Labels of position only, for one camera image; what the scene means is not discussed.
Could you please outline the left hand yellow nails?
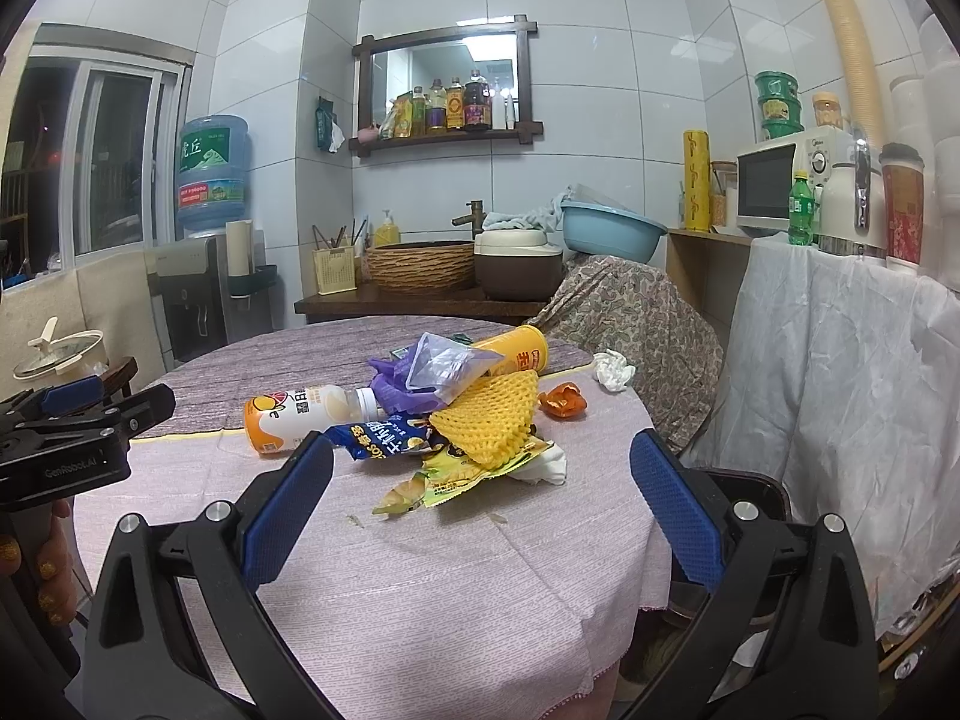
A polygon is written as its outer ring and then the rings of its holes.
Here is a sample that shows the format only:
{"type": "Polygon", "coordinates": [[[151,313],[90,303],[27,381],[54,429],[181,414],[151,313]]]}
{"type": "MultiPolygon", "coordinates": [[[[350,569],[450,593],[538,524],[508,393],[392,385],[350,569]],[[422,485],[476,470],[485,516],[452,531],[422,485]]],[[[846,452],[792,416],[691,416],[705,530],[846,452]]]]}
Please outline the left hand yellow nails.
{"type": "Polygon", "coordinates": [[[73,557],[65,533],[65,520],[70,514],[70,504],[66,500],[56,500],[52,504],[49,538],[34,559],[41,577],[37,603],[54,628],[70,624],[75,619],[78,605],[73,580],[73,557]]]}

